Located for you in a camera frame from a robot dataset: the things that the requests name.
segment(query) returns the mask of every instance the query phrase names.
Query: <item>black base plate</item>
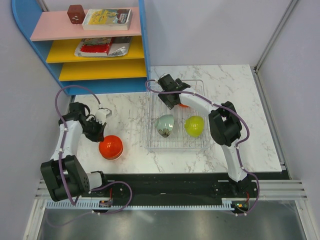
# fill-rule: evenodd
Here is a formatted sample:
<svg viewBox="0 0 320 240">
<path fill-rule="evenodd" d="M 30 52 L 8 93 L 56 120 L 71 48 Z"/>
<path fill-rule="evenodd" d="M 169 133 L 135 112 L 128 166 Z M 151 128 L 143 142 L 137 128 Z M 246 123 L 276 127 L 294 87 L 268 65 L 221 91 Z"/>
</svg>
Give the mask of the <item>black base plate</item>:
<svg viewBox="0 0 320 240">
<path fill-rule="evenodd" d="M 256 173 L 259 180 L 289 179 L 288 172 Z M 256 197 L 257 185 L 250 180 L 245 189 L 234 192 L 228 182 L 227 173 L 181 173 L 181 174 L 105 174 L 104 180 L 124 181 L 133 192 L 131 206 L 201 206 L 221 205 L 222 198 Z M 129 189 L 123 184 L 111 186 L 113 205 L 125 205 L 130 197 Z M 109 188 L 92 192 L 83 197 L 109 197 Z"/>
</svg>

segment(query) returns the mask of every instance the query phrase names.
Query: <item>pink shelf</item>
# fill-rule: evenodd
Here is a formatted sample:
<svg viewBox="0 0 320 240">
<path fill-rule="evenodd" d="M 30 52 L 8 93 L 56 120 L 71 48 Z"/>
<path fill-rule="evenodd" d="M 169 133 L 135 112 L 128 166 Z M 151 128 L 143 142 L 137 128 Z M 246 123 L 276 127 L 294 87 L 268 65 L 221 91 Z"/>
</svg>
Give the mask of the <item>pink shelf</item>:
<svg viewBox="0 0 320 240">
<path fill-rule="evenodd" d="M 43 12 L 35 26 L 31 41 L 82 39 L 99 37 L 140 36 L 140 14 L 138 7 L 132 9 L 132 20 L 128 31 L 84 30 L 81 24 L 72 24 L 67 11 Z"/>
</svg>

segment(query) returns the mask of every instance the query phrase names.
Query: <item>gray wall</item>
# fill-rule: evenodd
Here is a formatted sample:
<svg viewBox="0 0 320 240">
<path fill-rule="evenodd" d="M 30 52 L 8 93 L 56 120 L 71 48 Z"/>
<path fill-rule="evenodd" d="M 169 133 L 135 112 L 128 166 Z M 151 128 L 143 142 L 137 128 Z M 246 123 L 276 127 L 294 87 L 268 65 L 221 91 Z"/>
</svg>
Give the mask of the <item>gray wall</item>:
<svg viewBox="0 0 320 240">
<path fill-rule="evenodd" d="M 60 89 L 19 32 L 11 1 L 0 1 L 0 239 L 20 240 L 40 180 L 58 140 Z M 69 97 L 61 94 L 66 111 Z"/>
<path fill-rule="evenodd" d="M 138 0 L 44 0 L 50 11 Z M 290 0 L 144 0 L 152 66 L 255 65 Z"/>
<path fill-rule="evenodd" d="M 320 1 L 301 0 L 260 75 L 290 173 L 320 223 Z"/>
</svg>

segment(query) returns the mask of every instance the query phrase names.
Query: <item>yellow plastic egg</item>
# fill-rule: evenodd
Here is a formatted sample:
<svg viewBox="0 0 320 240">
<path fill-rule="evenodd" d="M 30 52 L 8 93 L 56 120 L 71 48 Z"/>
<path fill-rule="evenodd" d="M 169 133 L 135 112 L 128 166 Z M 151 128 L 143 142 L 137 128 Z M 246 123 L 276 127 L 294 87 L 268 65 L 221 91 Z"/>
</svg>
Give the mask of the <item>yellow plastic egg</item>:
<svg viewBox="0 0 320 240">
<path fill-rule="evenodd" d="M 185 121 L 184 128 L 187 134 L 197 138 L 205 128 L 205 121 L 201 116 L 191 116 Z"/>
</svg>

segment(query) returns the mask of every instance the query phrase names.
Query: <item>shelf board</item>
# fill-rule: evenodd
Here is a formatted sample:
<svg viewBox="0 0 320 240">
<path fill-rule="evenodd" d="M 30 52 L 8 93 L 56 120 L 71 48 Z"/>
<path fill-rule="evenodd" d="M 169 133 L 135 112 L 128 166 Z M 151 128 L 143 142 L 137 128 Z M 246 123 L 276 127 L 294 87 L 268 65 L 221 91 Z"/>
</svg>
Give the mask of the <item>shelf board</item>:
<svg viewBox="0 0 320 240">
<path fill-rule="evenodd" d="M 143 59 L 144 48 L 141 36 L 132 38 L 127 55 L 117 57 L 79 57 L 75 56 L 75 50 L 81 39 L 55 40 L 46 59 L 49 64 L 70 63 L 70 62 L 89 62 L 89 61 L 114 61 L 126 59 Z"/>
<path fill-rule="evenodd" d="M 80 85 L 93 91 L 95 94 L 136 93 L 145 92 L 146 77 L 100 79 L 87 81 L 62 81 L 63 86 Z M 69 95 L 89 94 L 88 91 L 72 87 L 67 90 Z"/>
<path fill-rule="evenodd" d="M 130 7 L 132 19 L 128 31 L 84 30 L 81 24 L 72 24 L 67 11 L 46 11 L 40 16 L 30 37 L 31 41 L 141 36 L 138 7 Z"/>
<path fill-rule="evenodd" d="M 81 61 L 63 64 L 59 80 L 143 78 L 147 76 L 144 59 Z"/>
</svg>

